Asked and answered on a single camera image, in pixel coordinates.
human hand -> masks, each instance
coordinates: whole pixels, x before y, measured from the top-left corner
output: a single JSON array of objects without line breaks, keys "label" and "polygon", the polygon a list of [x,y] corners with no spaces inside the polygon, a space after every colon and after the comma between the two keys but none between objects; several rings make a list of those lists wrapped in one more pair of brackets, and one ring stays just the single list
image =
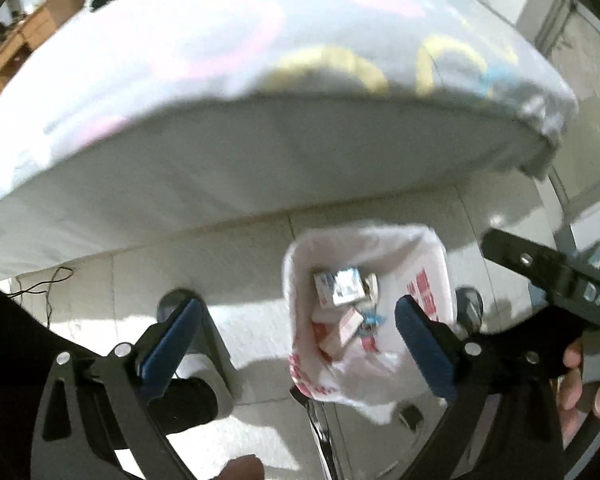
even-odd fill
[{"label": "human hand", "polygon": [[[578,409],[576,403],[582,396],[582,339],[571,343],[564,351],[562,358],[564,365],[570,368],[558,389],[557,403],[560,415],[560,428],[562,438],[566,442],[571,439],[578,429]],[[600,388],[596,393],[593,412],[600,418]]]},{"label": "human hand", "polygon": [[229,460],[214,480],[264,480],[264,466],[255,455]]}]

yellow pattern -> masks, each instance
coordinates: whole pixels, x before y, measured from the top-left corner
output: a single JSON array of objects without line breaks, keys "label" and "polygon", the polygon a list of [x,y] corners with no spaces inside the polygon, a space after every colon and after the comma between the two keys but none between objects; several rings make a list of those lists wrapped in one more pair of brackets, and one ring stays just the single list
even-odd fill
[{"label": "yellow pattern", "polygon": [[264,91],[288,89],[295,81],[313,70],[331,68],[360,80],[371,94],[388,94],[389,82],[373,63],[346,48],[323,45],[314,46],[284,56],[265,81]]},{"label": "yellow pattern", "polygon": [[493,50],[493,52],[497,56],[500,56],[502,59],[504,59],[504,61],[507,61],[508,63],[511,63],[513,65],[518,64],[518,54],[516,54],[516,51],[510,44],[507,44],[504,47],[497,46],[489,38],[485,38],[482,34],[477,32],[475,30],[475,27],[469,22],[468,19],[464,17],[460,17],[459,19],[460,23],[462,23],[462,25],[465,28],[467,28],[471,32],[474,32],[476,36],[480,39],[480,41],[483,42],[486,46],[488,46],[491,50]]},{"label": "yellow pattern", "polygon": [[423,97],[434,91],[434,63],[445,52],[462,54],[477,66],[481,73],[487,70],[487,62],[472,46],[451,36],[429,36],[422,42],[416,55],[416,95]]}]

white plastic bag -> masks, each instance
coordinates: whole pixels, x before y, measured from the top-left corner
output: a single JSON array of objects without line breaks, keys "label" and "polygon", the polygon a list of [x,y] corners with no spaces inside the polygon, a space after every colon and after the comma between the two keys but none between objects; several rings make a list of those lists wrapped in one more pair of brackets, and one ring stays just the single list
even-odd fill
[{"label": "white plastic bag", "polygon": [[[346,267],[376,273],[378,314],[386,321],[375,347],[355,337],[341,360],[329,362],[317,346],[328,327],[311,321],[318,302],[313,274]],[[286,252],[283,285],[292,316],[290,372],[307,397],[359,406],[413,399],[428,390],[395,327],[394,309],[411,294],[431,319],[456,321],[445,248],[432,229],[412,224],[308,231]]]}]

small box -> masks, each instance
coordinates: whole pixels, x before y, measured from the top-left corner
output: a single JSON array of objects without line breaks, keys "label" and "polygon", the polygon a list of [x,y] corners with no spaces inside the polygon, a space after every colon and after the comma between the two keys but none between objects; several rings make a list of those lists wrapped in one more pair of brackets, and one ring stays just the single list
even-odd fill
[{"label": "small box", "polygon": [[360,271],[353,267],[314,274],[314,281],[322,308],[353,304],[367,297]]},{"label": "small box", "polygon": [[355,308],[349,307],[347,313],[342,316],[338,325],[329,332],[329,335],[318,343],[320,350],[331,358],[337,359],[356,332],[364,317]]}]

person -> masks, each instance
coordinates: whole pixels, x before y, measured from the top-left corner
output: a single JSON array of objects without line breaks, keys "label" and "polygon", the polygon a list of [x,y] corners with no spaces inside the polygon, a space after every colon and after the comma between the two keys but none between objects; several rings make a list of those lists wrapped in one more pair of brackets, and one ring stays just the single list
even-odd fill
[{"label": "person", "polygon": [[[191,291],[165,295],[157,309],[165,320]],[[211,318],[202,300],[203,330],[194,334],[180,367],[165,394],[148,405],[148,411],[165,434],[179,433],[228,416],[233,400],[217,345],[212,341]],[[38,405],[56,356],[69,351],[77,358],[96,354],[41,325],[25,309],[0,290],[0,479],[29,480],[32,435]],[[126,444],[111,420],[104,420],[114,449]],[[217,480],[264,480],[264,467],[255,456],[243,456],[226,464]]]},{"label": "person", "polygon": [[24,12],[18,12],[17,10],[11,11],[11,29],[16,28],[21,22],[26,19],[27,15]]},{"label": "person", "polygon": [[[580,374],[580,365],[582,364],[581,338],[567,347],[564,351],[563,362],[569,372],[558,389],[557,405],[562,436],[568,442],[578,430],[579,414],[576,404],[582,396],[582,376]],[[593,412],[600,418],[600,388],[594,399]]]}]

